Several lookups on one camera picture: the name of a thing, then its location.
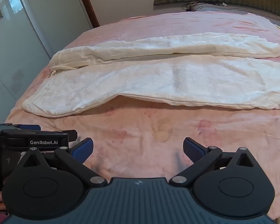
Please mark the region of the pink floral bed blanket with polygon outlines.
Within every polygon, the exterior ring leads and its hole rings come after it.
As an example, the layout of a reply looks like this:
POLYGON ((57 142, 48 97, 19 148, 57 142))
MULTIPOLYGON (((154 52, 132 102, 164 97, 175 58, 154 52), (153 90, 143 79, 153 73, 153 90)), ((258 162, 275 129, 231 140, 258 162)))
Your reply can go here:
MULTIPOLYGON (((68 47, 204 32, 256 35, 280 45, 280 29, 263 17, 181 12, 133 17, 97 27, 68 47)), ((43 130, 75 129, 81 138, 92 138, 94 153, 86 166, 107 179, 173 177, 191 164, 183 153, 186 137, 228 152, 247 147, 275 189, 269 215, 280 217, 280 110, 188 108, 117 97, 80 115, 47 119, 25 112, 21 104, 48 74, 45 67, 16 102, 7 122, 38 124, 43 130)))

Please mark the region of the cream white pants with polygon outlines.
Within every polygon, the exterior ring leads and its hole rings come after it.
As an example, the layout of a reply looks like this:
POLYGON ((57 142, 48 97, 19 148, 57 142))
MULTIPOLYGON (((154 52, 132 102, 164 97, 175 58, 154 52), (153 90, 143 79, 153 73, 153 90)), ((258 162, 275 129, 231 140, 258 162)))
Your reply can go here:
POLYGON ((117 96, 174 106, 280 110, 280 45, 234 33, 106 41, 57 52, 50 76, 25 100, 48 118, 117 96))

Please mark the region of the wardrobe with floral doors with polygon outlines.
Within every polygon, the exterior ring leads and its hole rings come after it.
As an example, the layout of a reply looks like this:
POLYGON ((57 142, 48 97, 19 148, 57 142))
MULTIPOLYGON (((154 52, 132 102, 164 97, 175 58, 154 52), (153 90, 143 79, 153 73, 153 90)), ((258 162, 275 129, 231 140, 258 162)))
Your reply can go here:
POLYGON ((0 0, 0 123, 51 57, 91 28, 83 0, 0 0))

